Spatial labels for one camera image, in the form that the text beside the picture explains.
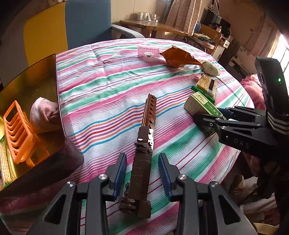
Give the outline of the wooden side table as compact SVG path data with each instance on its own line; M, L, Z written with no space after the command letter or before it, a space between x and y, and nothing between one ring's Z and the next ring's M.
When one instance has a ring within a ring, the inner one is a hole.
M162 32L169 32L178 35L187 36L188 34L180 29L174 28L172 26L156 23L156 22L149 22L149 21L137 21L137 20L120 20L120 25L126 28L130 26L140 28L142 35L145 38L156 38L156 34L158 31Z

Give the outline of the pink curtain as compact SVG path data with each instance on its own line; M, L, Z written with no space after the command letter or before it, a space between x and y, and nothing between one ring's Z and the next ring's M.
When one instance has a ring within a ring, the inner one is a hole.
M173 1L165 24L192 36L195 30L202 0Z

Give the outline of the cracker pack with green ends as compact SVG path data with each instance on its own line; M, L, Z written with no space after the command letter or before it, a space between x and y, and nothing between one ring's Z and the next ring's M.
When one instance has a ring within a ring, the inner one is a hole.
M1 138L1 190L13 182L7 159L5 136Z

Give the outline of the striped pink green tablecloth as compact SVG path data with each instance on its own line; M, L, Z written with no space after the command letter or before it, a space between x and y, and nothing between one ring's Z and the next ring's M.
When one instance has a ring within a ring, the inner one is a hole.
M110 234L167 234L174 230L178 205L168 201L158 172L164 152L182 173L208 183L222 181L239 155L205 135L193 123L184 104L201 76L198 66L171 68L164 58L147 62L138 56L141 45L166 50L176 46L197 60L212 56L188 44L162 39L120 39L81 46L37 63L1 91L1 113L17 101L26 115L43 97L60 105L63 128L40 135L50 156L32 156L13 166L14 182L1 192L1 220L6 231L26 234L43 208L67 181L88 182L127 155L129 181L135 141L145 100L157 97L156 127L148 199L152 215L143 220L119 210L119 201L106 204Z

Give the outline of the brown snack bag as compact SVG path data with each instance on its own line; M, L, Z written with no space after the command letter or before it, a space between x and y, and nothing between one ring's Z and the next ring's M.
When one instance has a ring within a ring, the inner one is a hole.
M171 46L160 54L166 60L166 64L174 68L180 68L185 65L202 65L190 53L176 46Z

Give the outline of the green tea box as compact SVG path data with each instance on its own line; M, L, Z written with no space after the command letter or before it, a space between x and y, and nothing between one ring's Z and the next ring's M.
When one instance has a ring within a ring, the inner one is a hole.
M199 91L189 96L184 104L184 109L193 117L195 114L205 114L220 117L226 120L225 116L220 110L213 105L202 93Z

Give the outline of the gold metal tin box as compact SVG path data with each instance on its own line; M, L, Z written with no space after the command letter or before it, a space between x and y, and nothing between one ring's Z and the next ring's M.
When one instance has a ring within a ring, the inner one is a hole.
M2 147L11 180L1 197L23 195L63 176L66 136L60 117L56 55L36 62L1 91Z

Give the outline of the white cups on table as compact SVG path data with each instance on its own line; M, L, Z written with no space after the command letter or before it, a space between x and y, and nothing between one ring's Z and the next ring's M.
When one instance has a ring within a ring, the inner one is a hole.
M159 16L149 12L137 12L137 20L157 23L159 21Z

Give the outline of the wooden chair with clutter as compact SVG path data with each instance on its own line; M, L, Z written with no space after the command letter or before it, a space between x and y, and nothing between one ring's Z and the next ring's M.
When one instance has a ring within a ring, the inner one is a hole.
M204 48L203 51L209 55L213 55L221 37L222 34L220 32L204 24L200 25L199 32L195 32L192 36L188 36L189 39L202 46Z

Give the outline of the orange plastic basket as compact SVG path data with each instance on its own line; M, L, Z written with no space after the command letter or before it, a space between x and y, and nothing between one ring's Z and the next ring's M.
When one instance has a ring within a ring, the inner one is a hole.
M34 167L49 156L48 150L33 132L25 113L15 100L3 116L5 137L13 163Z

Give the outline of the pink cushion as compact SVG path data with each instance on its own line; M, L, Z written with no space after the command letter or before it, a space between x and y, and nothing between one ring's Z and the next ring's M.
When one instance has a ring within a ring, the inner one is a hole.
M261 83L259 81L257 74L251 74L246 76L240 82L244 89L247 91L251 97L255 108L266 110L266 105L264 103L264 95Z

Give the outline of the brown brick toy stick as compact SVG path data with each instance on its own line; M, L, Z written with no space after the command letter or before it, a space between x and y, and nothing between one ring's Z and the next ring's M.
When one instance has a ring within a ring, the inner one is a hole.
M132 164L130 181L126 184L124 197L119 210L142 219L151 217L151 202L147 200L150 179L152 153L154 149L154 132L156 122L157 98L149 94L138 130L135 154Z

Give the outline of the pink sock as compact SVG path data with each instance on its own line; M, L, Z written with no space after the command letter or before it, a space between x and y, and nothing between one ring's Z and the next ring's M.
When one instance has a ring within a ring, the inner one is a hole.
M38 98L30 110L30 123L35 134L57 131L61 128L58 104Z

